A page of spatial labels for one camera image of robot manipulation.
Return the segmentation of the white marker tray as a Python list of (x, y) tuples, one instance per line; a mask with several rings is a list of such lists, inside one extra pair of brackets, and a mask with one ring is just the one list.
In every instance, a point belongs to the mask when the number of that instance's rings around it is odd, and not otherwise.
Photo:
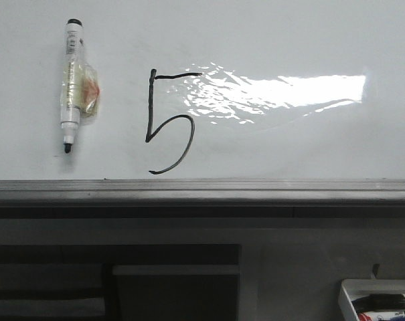
[[(370, 294), (405, 294), (405, 280), (346, 279), (341, 283), (338, 303), (345, 320), (358, 320), (352, 302)], [(376, 310), (369, 312), (403, 311)]]

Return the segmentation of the white whiteboard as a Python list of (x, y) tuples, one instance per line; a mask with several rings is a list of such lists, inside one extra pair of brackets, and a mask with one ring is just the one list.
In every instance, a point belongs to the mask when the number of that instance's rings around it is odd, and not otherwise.
[(154, 178), (405, 179), (405, 1), (0, 1), (0, 180)]

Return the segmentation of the grey aluminium whiteboard frame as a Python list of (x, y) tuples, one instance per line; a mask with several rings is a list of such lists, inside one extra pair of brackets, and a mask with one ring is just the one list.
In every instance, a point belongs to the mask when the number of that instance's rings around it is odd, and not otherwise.
[(405, 207), (405, 179), (0, 180), (0, 207)]

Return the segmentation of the dark cabinet box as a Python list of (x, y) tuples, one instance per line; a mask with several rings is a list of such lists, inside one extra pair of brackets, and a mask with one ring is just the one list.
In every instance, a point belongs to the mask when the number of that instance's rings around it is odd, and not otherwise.
[(236, 265), (116, 265), (123, 320), (237, 320)]

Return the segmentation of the black capped whiteboard marker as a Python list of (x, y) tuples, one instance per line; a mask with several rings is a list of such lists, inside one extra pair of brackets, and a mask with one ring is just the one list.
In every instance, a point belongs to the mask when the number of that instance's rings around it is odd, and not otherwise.
[(352, 302), (356, 312), (405, 310), (405, 294), (370, 294)]

